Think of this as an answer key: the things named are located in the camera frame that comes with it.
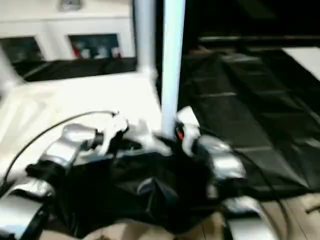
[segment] black cable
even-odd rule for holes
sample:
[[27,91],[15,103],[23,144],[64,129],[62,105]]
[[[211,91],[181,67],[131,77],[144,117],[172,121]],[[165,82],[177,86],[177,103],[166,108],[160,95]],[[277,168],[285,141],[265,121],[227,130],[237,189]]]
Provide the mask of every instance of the black cable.
[[30,145],[32,145],[37,139],[39,139],[41,136],[43,136],[44,134],[46,134],[47,132],[49,132],[50,130],[68,122],[68,121],[71,121],[71,120],[74,120],[74,119],[77,119],[77,118],[80,118],[80,117],[83,117],[83,116],[87,116],[87,115],[92,115],[92,114],[110,114],[112,116],[115,115],[114,112],[112,111],[107,111],[107,110],[101,110],[101,111],[88,111],[88,112],[84,112],[84,113],[81,113],[81,114],[77,114],[77,115],[74,115],[74,116],[71,116],[71,117],[68,117],[62,121],[59,121],[58,123],[52,125],[51,127],[48,127],[47,129],[43,130],[42,132],[40,132],[38,135],[36,135],[34,138],[32,138],[15,156],[14,158],[12,159],[9,167],[7,168],[4,176],[3,176],[3,179],[2,179],[2,184],[1,184],[1,187],[5,186],[7,183],[8,183],[8,176],[10,174],[10,171],[12,169],[12,167],[14,166],[15,162],[17,161],[17,159],[21,156],[21,154],[28,148],[30,147]]

